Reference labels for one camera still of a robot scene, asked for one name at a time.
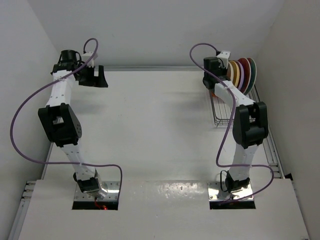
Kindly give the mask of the tan plate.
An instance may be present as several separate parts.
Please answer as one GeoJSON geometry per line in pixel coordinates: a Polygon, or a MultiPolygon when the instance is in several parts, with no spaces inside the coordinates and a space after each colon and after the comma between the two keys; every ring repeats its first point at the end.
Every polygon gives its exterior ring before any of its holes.
{"type": "Polygon", "coordinates": [[[240,83],[240,68],[238,64],[233,60],[229,61],[229,63],[233,69],[232,83],[235,87],[238,87],[240,83]]]}

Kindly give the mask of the purple plate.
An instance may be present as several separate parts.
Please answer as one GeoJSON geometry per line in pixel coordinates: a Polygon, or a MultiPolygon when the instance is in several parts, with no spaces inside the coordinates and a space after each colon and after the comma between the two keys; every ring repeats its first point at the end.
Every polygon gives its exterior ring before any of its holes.
{"type": "Polygon", "coordinates": [[[241,90],[242,86],[243,86],[243,83],[244,83],[244,68],[243,68],[243,65],[239,62],[239,61],[235,61],[235,63],[238,65],[239,67],[239,83],[238,83],[238,86],[237,88],[239,90],[241,90]]]}

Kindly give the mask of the red teal floral plate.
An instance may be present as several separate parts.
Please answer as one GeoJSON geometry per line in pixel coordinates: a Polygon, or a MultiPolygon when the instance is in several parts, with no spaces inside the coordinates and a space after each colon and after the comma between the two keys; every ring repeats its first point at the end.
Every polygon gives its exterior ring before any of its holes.
{"type": "Polygon", "coordinates": [[[251,79],[251,65],[249,60],[245,57],[239,58],[238,61],[241,63],[244,70],[244,74],[243,74],[244,80],[243,80],[242,87],[240,89],[240,91],[244,94],[249,86],[250,79],[251,79]]]}
{"type": "Polygon", "coordinates": [[[253,89],[256,79],[257,79],[257,65],[256,62],[252,58],[247,58],[250,63],[251,76],[248,87],[246,89],[246,95],[253,89]]]}

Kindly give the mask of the cream plate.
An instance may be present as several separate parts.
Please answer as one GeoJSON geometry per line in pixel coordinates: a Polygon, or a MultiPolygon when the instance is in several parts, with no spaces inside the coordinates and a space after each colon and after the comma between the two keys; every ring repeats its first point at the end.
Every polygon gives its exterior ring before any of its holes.
{"type": "Polygon", "coordinates": [[[228,63],[226,76],[228,77],[229,80],[231,80],[231,75],[232,75],[231,65],[230,63],[228,63]]]}

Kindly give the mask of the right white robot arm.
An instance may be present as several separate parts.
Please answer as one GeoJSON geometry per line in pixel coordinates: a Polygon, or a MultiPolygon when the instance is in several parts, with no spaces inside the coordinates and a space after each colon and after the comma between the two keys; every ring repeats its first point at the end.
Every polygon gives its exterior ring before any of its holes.
{"type": "Polygon", "coordinates": [[[254,154],[269,134],[267,106],[245,96],[233,84],[227,76],[227,58],[206,57],[203,66],[203,84],[232,108],[232,135],[236,149],[225,178],[226,190],[231,193],[247,187],[250,182],[254,154]]]}

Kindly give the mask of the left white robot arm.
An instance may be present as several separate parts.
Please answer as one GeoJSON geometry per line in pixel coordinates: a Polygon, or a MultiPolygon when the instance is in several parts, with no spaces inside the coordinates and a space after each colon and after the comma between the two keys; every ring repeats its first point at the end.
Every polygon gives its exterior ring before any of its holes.
{"type": "Polygon", "coordinates": [[[108,190],[93,166],[85,165],[82,153],[82,126],[71,107],[72,89],[80,86],[106,88],[103,66],[94,75],[95,52],[79,54],[74,50],[63,50],[60,59],[53,66],[54,84],[45,107],[38,109],[38,117],[50,142],[55,143],[68,158],[74,169],[73,178],[80,191],[95,199],[103,199],[108,190]]]}

